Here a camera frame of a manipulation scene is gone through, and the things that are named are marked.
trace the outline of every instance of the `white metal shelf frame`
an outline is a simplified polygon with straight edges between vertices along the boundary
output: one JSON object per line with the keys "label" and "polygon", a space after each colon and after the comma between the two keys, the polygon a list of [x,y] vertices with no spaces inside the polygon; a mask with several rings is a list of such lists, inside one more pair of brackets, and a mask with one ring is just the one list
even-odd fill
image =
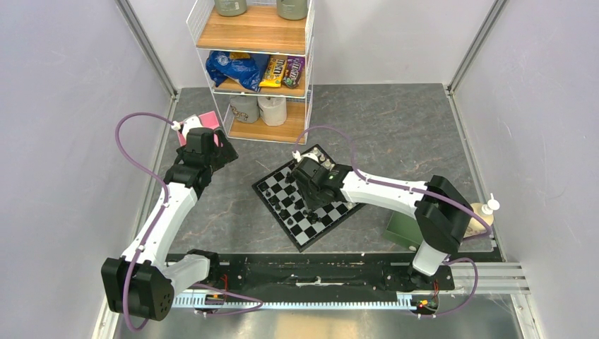
{"label": "white metal shelf frame", "polygon": [[[247,0],[247,4],[248,4],[248,6],[276,6],[277,1],[276,0],[259,0],[259,1]],[[214,8],[214,2],[212,0],[196,0],[194,7],[191,9],[191,12],[189,13],[189,15],[187,17],[186,24],[189,29],[189,33],[190,33],[191,39],[194,43],[194,46],[196,46],[196,42],[199,40],[199,38],[204,30],[206,23],[208,22],[208,19],[210,18],[210,15],[213,11],[213,8]],[[208,57],[210,50],[196,47],[196,51],[198,53],[198,58],[200,60],[201,66],[202,66],[204,76],[206,77],[206,81],[208,82],[208,87],[210,88],[210,93],[212,95],[214,105],[216,106],[216,111],[218,113],[218,117],[222,123],[225,133],[228,136],[229,136],[229,133],[230,133],[230,130],[231,130],[231,127],[233,125],[233,121],[235,118],[233,117],[233,114],[230,112],[230,105],[227,106],[224,116],[222,115],[221,109],[218,106],[218,102],[216,100],[215,95],[255,95],[255,96],[269,96],[269,97],[286,97],[287,100],[289,100],[291,102],[303,102],[306,106],[306,112],[304,115],[304,129],[307,129],[309,127],[310,119],[312,117],[312,97],[313,97],[312,90],[314,87],[312,84],[312,69],[313,69],[313,64],[314,64],[314,35],[313,35],[314,16],[315,16],[314,0],[308,0],[308,15],[307,15],[306,26],[305,26],[306,50],[305,50],[304,54],[277,53],[277,52],[267,52],[267,51],[260,52],[260,51],[247,51],[247,50],[239,50],[239,49],[221,49],[223,51],[228,51],[228,52],[280,54],[280,55],[296,56],[296,57],[299,56],[299,57],[306,58],[307,64],[305,66],[304,74],[303,74],[303,76],[306,77],[305,78],[306,90],[304,91],[304,94],[302,96],[284,95],[284,94],[274,95],[272,93],[265,94],[265,93],[253,93],[253,92],[234,91],[234,90],[218,90],[215,87],[214,81],[212,81],[212,79],[208,75],[208,72],[206,71],[205,60]],[[308,139],[308,135],[306,134],[306,136],[304,137],[304,143],[307,142],[307,139]]]}

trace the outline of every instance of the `shelf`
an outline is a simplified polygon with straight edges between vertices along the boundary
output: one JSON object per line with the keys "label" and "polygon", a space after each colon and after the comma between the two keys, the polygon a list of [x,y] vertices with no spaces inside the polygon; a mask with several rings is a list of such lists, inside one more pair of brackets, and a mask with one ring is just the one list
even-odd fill
{"label": "shelf", "polygon": [[[268,126],[262,119],[258,119],[253,124],[245,124],[234,120],[229,131],[229,136],[233,138],[294,143],[297,137],[304,131],[305,122],[306,104],[287,101],[287,120],[283,125]],[[305,136],[302,137],[300,143],[305,143]]]}
{"label": "shelf", "polygon": [[204,49],[306,54],[306,19],[285,20],[276,6],[248,6],[240,16],[212,10],[196,46]]}
{"label": "shelf", "polygon": [[299,79],[299,85],[296,88],[288,88],[285,85],[281,87],[262,87],[260,92],[254,92],[253,90],[248,90],[238,84],[237,82],[227,79],[224,83],[221,83],[220,86],[214,87],[214,91],[222,90],[227,91],[225,94],[235,94],[235,93],[253,93],[259,95],[282,95],[286,97],[304,97],[306,95],[306,74],[302,74],[302,77]]}

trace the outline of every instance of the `gray tabletop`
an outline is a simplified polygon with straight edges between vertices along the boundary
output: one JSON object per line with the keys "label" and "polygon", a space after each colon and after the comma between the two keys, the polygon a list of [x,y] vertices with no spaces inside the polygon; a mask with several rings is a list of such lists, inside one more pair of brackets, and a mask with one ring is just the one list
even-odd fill
{"label": "gray tabletop", "polygon": [[[217,96],[221,107],[226,107],[227,98]],[[208,89],[185,89],[174,117],[181,121],[214,109]],[[310,125],[322,124],[334,126],[353,138],[357,162],[368,173],[410,181],[429,180],[438,174],[449,179],[469,201],[478,200],[449,101],[440,84],[314,86]],[[304,149],[315,143],[337,163],[349,164],[349,147],[333,132],[311,132]],[[170,252],[203,249],[219,253],[297,253],[251,188],[289,161],[293,146],[235,139],[232,144],[239,159],[215,173],[183,222]],[[178,145],[177,137],[171,133],[160,175],[174,161]],[[405,251],[381,237],[391,213],[365,206],[306,252]],[[462,246],[463,251],[491,248],[488,239]]]}

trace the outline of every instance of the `cable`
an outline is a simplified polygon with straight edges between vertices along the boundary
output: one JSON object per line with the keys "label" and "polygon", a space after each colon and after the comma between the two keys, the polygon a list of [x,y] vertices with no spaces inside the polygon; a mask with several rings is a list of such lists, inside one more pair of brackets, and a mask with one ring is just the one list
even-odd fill
{"label": "cable", "polygon": [[458,203],[457,201],[447,198],[446,196],[442,196],[441,194],[437,194],[431,191],[427,191],[425,189],[418,189],[415,187],[410,187],[410,186],[406,186],[406,185],[400,185],[400,184],[394,184],[391,182],[383,182],[381,180],[375,180],[375,179],[368,179],[366,178],[358,169],[357,163],[355,161],[355,145],[352,141],[352,139],[345,133],[343,133],[342,131],[339,131],[338,129],[331,127],[331,126],[313,126],[313,127],[309,127],[308,129],[305,129],[302,134],[300,134],[297,137],[297,140],[295,141],[295,146],[294,146],[294,151],[297,151],[297,149],[299,148],[299,144],[300,144],[300,140],[302,139],[302,137],[308,133],[309,131],[312,131],[314,129],[328,129],[329,131],[334,131],[339,133],[349,144],[350,146],[350,161],[352,164],[352,167],[354,169],[354,173],[362,180],[364,180],[367,183],[371,183],[371,184],[377,184],[377,185],[381,185],[381,186],[387,186],[387,187],[393,187],[396,189],[402,189],[405,191],[409,191],[409,192],[415,192],[415,193],[420,193],[420,194],[424,194],[427,196],[431,196],[432,198],[438,199],[440,201],[443,201],[445,203],[448,203],[449,205],[452,205],[453,207],[463,211],[464,213],[468,214],[470,217],[475,218],[478,222],[480,222],[480,224],[482,226],[485,227],[486,232],[485,233],[481,233],[481,234],[477,234],[477,235],[473,235],[472,237],[468,237],[464,240],[472,240],[472,239],[477,239],[477,238],[483,238],[483,237],[488,237],[492,234],[492,229],[491,226],[489,224],[487,224],[479,215],[477,215],[476,213],[474,213],[471,209],[466,208],[464,205],[462,205],[461,203]]}
{"label": "cable", "polygon": [[451,266],[455,263],[463,263],[463,262],[471,263],[472,268],[474,269],[474,284],[472,286],[472,291],[470,291],[468,298],[466,298],[466,301],[464,301],[460,306],[456,307],[455,309],[450,309],[449,311],[445,311],[445,312],[441,312],[441,313],[437,313],[437,314],[433,314],[433,315],[420,314],[420,317],[436,318],[438,316],[448,316],[449,314],[457,312],[457,311],[463,309],[466,305],[470,304],[470,302],[472,301],[472,297],[474,297],[474,294],[476,292],[476,287],[478,286],[478,268],[476,267],[476,264],[474,263],[474,261],[470,258],[458,258],[456,260],[448,261],[443,264],[447,265],[447,266]]}
{"label": "cable", "polygon": [[141,254],[140,247],[145,245],[146,241],[148,241],[148,238],[150,237],[152,230],[154,230],[154,226],[156,226],[156,223],[160,219],[160,216],[165,211],[165,204],[168,203],[168,199],[169,199],[168,187],[167,187],[166,183],[162,180],[162,178],[160,178],[156,173],[150,171],[148,168],[144,167],[139,162],[135,161],[125,151],[125,149],[123,148],[123,144],[121,143],[121,136],[120,136],[121,126],[123,126],[124,122],[129,120],[130,118],[138,117],[138,116],[154,117],[154,118],[160,119],[160,120],[170,124],[171,126],[174,124],[173,121],[170,121],[167,118],[161,117],[158,114],[137,112],[137,113],[129,114],[129,115],[125,116],[123,119],[121,119],[121,121],[119,121],[119,123],[117,124],[116,129],[114,130],[114,139],[117,141],[117,147],[121,151],[121,154],[125,157],[125,159],[127,159],[131,164],[133,164],[133,166],[139,168],[140,170],[149,174],[152,178],[156,179],[160,183],[160,185],[162,187],[162,191],[165,194],[164,203],[158,209],[158,213],[156,213],[156,216],[150,223],[150,226],[146,230],[146,233],[144,233],[143,236],[141,237],[141,241],[139,242],[139,247],[135,250],[135,254],[133,255],[133,258],[131,259],[131,262],[129,263],[129,267],[127,268],[127,274],[125,275],[125,283],[123,286],[123,316],[125,318],[125,323],[127,324],[127,327],[129,328],[129,330],[131,330],[131,332],[141,331],[141,329],[144,326],[146,326],[146,324],[148,323],[148,320],[144,319],[143,323],[139,327],[135,327],[131,322],[131,315],[129,314],[129,285],[131,284],[131,276],[133,275],[133,269],[135,268],[137,259],[139,259],[139,255]]}
{"label": "cable", "polygon": [[218,289],[216,287],[212,287],[212,286],[208,286],[208,285],[204,285],[201,283],[196,283],[193,284],[192,287],[200,287],[200,288],[205,288],[207,290],[212,290],[214,292],[219,292],[223,295],[228,295],[229,297],[234,297],[237,299],[243,299],[243,300],[247,300],[249,302],[257,302],[259,303],[258,305],[254,306],[254,307],[250,307],[249,309],[240,309],[239,311],[233,311],[233,312],[228,312],[228,313],[207,313],[206,316],[207,317],[214,317],[214,316],[232,316],[234,314],[243,314],[243,313],[249,313],[249,312],[253,312],[256,311],[257,309],[259,309],[260,307],[262,307],[262,305],[264,305],[264,302],[260,299],[256,299],[256,298],[252,298],[252,297],[248,297],[246,295],[239,295],[237,293],[233,293],[233,292],[229,292],[229,291],[223,291],[221,289]]}

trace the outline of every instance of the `soap dispenser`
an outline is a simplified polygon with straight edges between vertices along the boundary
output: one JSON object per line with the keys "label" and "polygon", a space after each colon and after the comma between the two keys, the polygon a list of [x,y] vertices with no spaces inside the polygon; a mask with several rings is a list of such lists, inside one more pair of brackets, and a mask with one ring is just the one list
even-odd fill
{"label": "soap dispenser", "polygon": [[[487,203],[472,203],[470,206],[472,206],[472,211],[490,226],[495,219],[493,212],[499,210],[499,201],[495,200],[495,197],[493,194],[491,194],[491,199],[487,201]],[[473,235],[482,234],[485,232],[485,226],[483,226],[475,218],[472,218],[468,223],[468,229],[466,230],[464,238],[472,237]]]}

